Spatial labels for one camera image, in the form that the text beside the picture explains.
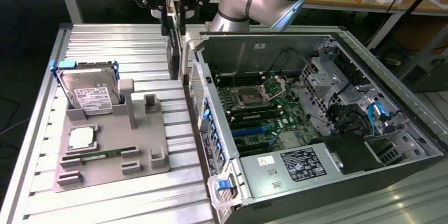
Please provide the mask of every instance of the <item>printed label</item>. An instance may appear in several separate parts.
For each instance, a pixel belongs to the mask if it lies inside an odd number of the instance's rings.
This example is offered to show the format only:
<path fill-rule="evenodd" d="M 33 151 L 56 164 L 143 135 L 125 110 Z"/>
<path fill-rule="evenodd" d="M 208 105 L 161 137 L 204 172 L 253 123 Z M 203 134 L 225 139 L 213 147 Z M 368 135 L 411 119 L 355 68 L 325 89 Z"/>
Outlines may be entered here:
<path fill-rule="evenodd" d="M 295 182 L 327 175 L 312 148 L 281 153 L 281 159 Z"/>
<path fill-rule="evenodd" d="M 84 111 L 112 109 L 107 87 L 75 89 L 75 95 Z"/>
<path fill-rule="evenodd" d="M 260 166 L 263 166 L 263 165 L 271 165 L 273 163 L 275 163 L 275 161 L 273 161 L 273 157 L 272 156 L 265 156 L 265 157 L 260 157 L 259 158 L 259 164 L 260 164 Z"/>

